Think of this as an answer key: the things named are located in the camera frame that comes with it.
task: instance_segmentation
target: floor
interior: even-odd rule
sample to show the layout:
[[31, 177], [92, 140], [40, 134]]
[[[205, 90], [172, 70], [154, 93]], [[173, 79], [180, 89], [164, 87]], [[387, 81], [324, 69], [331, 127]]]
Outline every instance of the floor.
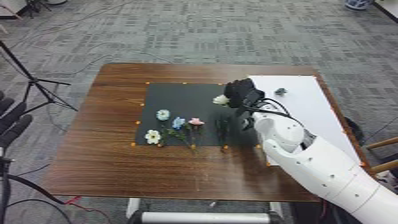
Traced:
[[[310, 65], [365, 136], [395, 117], [398, 26], [374, 7], [353, 12], [339, 0], [68, 0], [51, 10], [42, 9], [33, 19], [1, 21], [10, 34], [0, 39], [37, 77], [72, 84], [56, 93], [76, 107], [100, 65], [111, 62]], [[0, 89], [21, 99], [26, 80], [3, 60], [0, 72]], [[29, 105], [40, 100], [31, 91]], [[13, 174], [51, 163], [74, 112], [51, 105], [31, 115], [33, 124], [8, 149]], [[398, 121], [367, 143], [395, 135]], [[392, 147], [365, 152], [369, 163], [395, 152]], [[24, 177], [40, 183], [44, 173], [45, 169]], [[10, 201], [38, 197], [17, 184], [12, 192]], [[79, 203], [124, 223], [125, 199], [83, 198]], [[267, 209], [266, 203], [218, 206], [221, 211]], [[141, 207], [211, 211], [207, 202], [196, 201], [147, 200]], [[72, 223], [104, 222], [93, 212], [65, 210]], [[65, 223], [35, 202], [13, 206], [6, 214], [8, 223]]]

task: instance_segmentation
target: metal stand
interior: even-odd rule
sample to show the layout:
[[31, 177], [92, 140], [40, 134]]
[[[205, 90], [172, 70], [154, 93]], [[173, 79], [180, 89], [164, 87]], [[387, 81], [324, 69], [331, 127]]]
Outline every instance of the metal stand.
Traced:
[[275, 212], [267, 213], [191, 213], [191, 212], [143, 212], [138, 210], [140, 199], [129, 198], [127, 224], [282, 224]]
[[45, 98], [45, 102], [42, 104], [38, 104], [33, 108], [29, 108], [24, 111], [24, 114], [29, 113], [35, 109], [38, 109], [40, 107], [44, 107], [51, 103], [56, 104], [58, 106], [65, 107], [67, 109], [77, 111], [77, 109], [70, 106], [70, 104], [63, 101], [63, 99], [54, 95], [54, 93], [40, 85], [40, 82], [52, 83], [56, 85], [65, 85], [65, 86], [68, 86], [70, 84], [65, 83], [65, 82], [56, 82], [56, 81], [45, 80], [45, 79], [37, 79], [31, 76], [31, 74], [29, 74], [29, 72], [28, 72], [28, 70], [26, 70], [26, 68], [24, 68], [24, 66], [22, 66], [22, 64], [21, 64], [21, 62], [19, 62], [19, 60], [17, 60], [17, 58], [15, 58], [15, 56], [13, 56], [13, 54], [12, 54], [12, 52], [10, 52], [10, 50], [8, 50], [1, 41], [0, 41], [0, 47], [1, 47], [8, 57], [12, 59], [13, 64], [17, 65], [17, 68], [21, 69], [22, 75], [28, 79], [28, 86], [26, 86], [24, 95], [22, 95], [22, 102], [26, 102], [31, 87], [35, 87], [38, 89], [40, 94], [44, 95], [44, 98]]
[[29, 13], [29, 19], [33, 18], [33, 12], [40, 12], [40, 7], [45, 8], [45, 10], [51, 12], [51, 9], [45, 6], [45, 3], [42, 3], [40, 0], [26, 0], [26, 5], [28, 5], [28, 13]]

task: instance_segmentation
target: black stand leg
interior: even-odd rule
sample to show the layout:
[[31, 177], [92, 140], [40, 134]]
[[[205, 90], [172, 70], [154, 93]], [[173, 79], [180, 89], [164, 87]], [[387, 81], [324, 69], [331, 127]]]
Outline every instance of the black stand leg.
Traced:
[[28, 112], [31, 112], [33, 110], [37, 110], [42, 106], [45, 106], [45, 105], [51, 104], [51, 103], [56, 104], [58, 106], [68, 108], [70, 110], [77, 111], [77, 109], [76, 109], [76, 108], [72, 107], [72, 105], [65, 102], [65, 100], [56, 96], [56, 94], [54, 94], [54, 93], [45, 89], [45, 87], [40, 85], [40, 82], [45, 82], [45, 83], [51, 83], [51, 84], [56, 84], [56, 85], [65, 85], [65, 86], [68, 86], [70, 84], [65, 83], [65, 82], [56, 82], [56, 81], [45, 80], [45, 79], [37, 79], [37, 78], [31, 76], [31, 74], [29, 74], [29, 72], [28, 72], [28, 70], [26, 70], [26, 68], [24, 68], [24, 66], [22, 66], [22, 64], [21, 64], [21, 62], [19, 62], [19, 60], [17, 60], [17, 58], [15, 58], [15, 56], [13, 56], [13, 54], [12, 54], [12, 52], [10, 52], [10, 50], [8, 50], [8, 48], [6, 48], [6, 46], [5, 46], [5, 44], [3, 44], [1, 41], [0, 41], [0, 47], [1, 47], [1, 49], [3, 49], [3, 51], [5, 51], [5, 53], [6, 53], [6, 55], [8, 55], [8, 58], [12, 59], [13, 64], [17, 65], [17, 68], [19, 68], [21, 71], [22, 71], [22, 74], [24, 74], [26, 78], [28, 78], [28, 86], [26, 86], [24, 95], [22, 95], [22, 102], [26, 102], [26, 99], [28, 99], [28, 93], [29, 93], [29, 89], [31, 89], [31, 87], [35, 87], [35, 88], [38, 89], [40, 94], [44, 95], [44, 98], [45, 98], [45, 102], [44, 102], [42, 104], [38, 104], [33, 108], [29, 108], [29, 109], [24, 111], [24, 114], [26, 114]]
[[51, 12], [51, 9], [47, 8], [45, 4], [40, 2], [40, 0], [37, 0], [37, 3], [42, 5], [42, 7], [45, 8], [45, 10]]

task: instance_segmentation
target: chair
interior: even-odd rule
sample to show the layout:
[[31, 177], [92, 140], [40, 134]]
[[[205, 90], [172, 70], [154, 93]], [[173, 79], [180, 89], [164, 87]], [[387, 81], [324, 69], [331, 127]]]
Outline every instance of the chair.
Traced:
[[[390, 145], [398, 143], [398, 137], [372, 143], [371, 145], [365, 146], [365, 149], [371, 150], [385, 145]], [[388, 157], [387, 161], [383, 164], [376, 165], [371, 167], [371, 171], [374, 173], [379, 173], [385, 170], [392, 170], [394, 168], [398, 168], [398, 159], [395, 159], [395, 155], [392, 157]]]

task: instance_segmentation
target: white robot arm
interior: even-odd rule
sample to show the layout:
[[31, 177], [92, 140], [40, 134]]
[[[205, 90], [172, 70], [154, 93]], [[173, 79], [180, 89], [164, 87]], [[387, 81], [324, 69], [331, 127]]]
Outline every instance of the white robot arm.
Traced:
[[262, 151], [292, 179], [363, 224], [398, 223], [398, 196], [369, 177], [358, 164], [326, 140], [305, 130], [280, 104], [255, 90], [250, 79], [227, 84], [228, 107], [250, 112]]

